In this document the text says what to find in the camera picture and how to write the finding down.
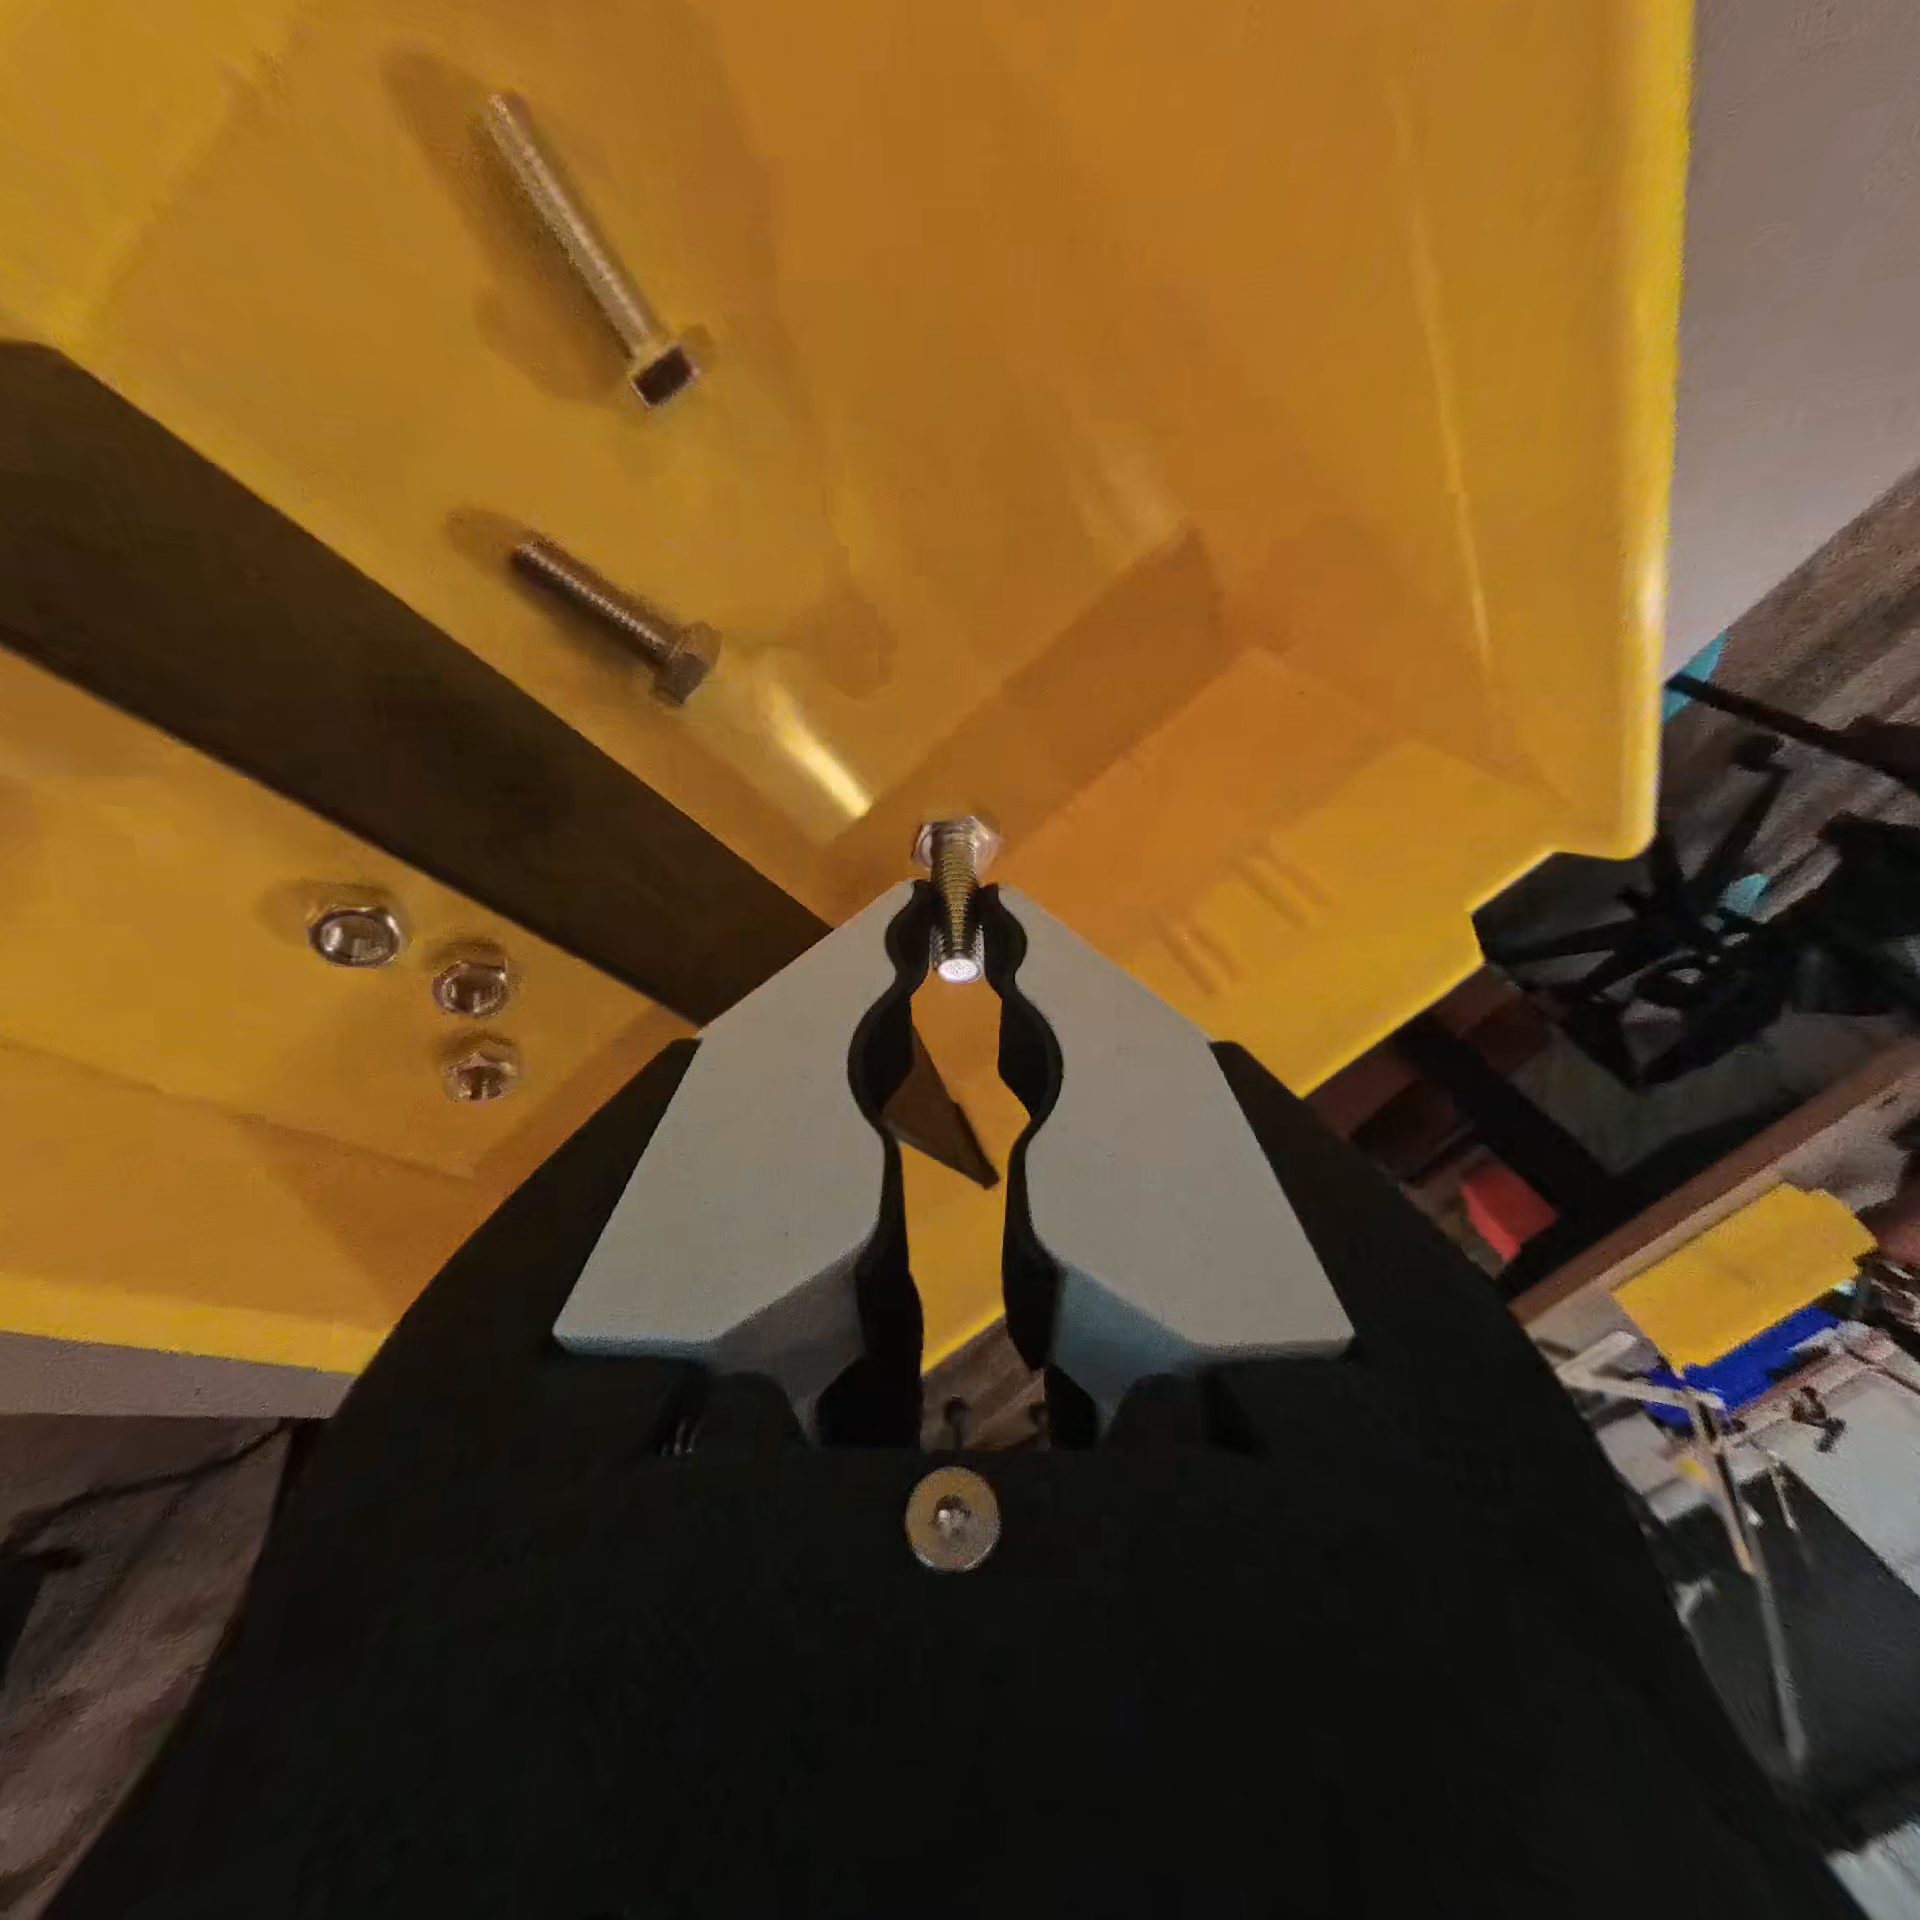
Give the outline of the large yellow plastic bin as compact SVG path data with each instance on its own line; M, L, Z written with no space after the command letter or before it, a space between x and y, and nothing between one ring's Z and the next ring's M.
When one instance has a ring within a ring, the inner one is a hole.
M1692 3L5 3L46 344L841 918L934 811L1311 1088L1652 830ZM698 384L482 136L529 103ZM505 563L722 651L685 707Z

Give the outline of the small yellow plastic bin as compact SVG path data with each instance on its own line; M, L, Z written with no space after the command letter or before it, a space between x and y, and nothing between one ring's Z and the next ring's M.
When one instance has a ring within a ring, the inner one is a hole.
M1709 1366L1854 1280L1875 1233L1824 1188L1774 1187L1614 1290L1676 1368Z

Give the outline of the black tripod stand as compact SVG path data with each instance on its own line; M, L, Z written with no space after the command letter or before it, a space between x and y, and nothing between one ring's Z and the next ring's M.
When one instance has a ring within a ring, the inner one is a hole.
M1688 1077L1755 1043L1788 1013L1896 1017L1916 1028L1916 826L1852 811L1818 830L1819 883L1769 906L1748 864L1788 788L1786 744L1852 764L1916 796L1916 727L1854 718L1841 730L1728 693L1696 676L1666 687L1745 727L1732 767L1758 786L1709 851L1686 864L1662 823L1639 880L1609 920L1514 936L1475 918L1484 960L1541 998L1559 1031L1628 1093Z

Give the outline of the red box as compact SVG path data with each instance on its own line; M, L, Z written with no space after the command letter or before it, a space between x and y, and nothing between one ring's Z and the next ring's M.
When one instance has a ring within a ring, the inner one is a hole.
M1559 1220L1559 1213L1501 1160L1479 1160L1459 1177L1459 1206L1501 1267Z

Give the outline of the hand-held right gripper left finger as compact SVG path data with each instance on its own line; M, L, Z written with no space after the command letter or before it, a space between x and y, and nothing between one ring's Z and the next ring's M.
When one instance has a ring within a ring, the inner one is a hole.
M832 1444L916 1444L924 1303L886 1106L925 890L901 883L712 1020L555 1320L578 1357L775 1381Z

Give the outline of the large steel hex nut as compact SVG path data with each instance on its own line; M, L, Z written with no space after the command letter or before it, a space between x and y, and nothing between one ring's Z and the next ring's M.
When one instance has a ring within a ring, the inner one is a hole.
M336 973L382 973L412 944L401 906L368 887L318 891L304 916L304 933L308 953Z

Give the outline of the blue plastic bin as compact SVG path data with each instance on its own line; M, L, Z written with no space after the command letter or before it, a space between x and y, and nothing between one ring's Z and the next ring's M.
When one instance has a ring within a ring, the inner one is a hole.
M1676 1374L1659 1364L1652 1366L1642 1381L1669 1391L1686 1387L1688 1391L1715 1397L1728 1411L1736 1411L1769 1394L1776 1381L1798 1366L1805 1366L1808 1357L1826 1351L1829 1336L1838 1333L1838 1326L1841 1320L1834 1316L1808 1307L1709 1364L1686 1366Z

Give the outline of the long steel hex bolt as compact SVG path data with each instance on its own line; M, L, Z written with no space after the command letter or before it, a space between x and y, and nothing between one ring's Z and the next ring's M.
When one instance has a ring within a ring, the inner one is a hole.
M541 136L529 103L508 91L482 101L482 136L516 186L541 228L558 243L568 271L609 326L628 366L626 381L638 403L659 411L698 378L685 341L659 317L652 298L589 213L561 158Z

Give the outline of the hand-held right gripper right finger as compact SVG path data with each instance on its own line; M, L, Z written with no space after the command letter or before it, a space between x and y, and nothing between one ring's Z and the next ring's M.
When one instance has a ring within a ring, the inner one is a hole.
M1051 1444L1145 1381L1341 1360L1354 1326L1211 1037L1012 887L986 891L998 1077L1021 1106L1002 1323Z

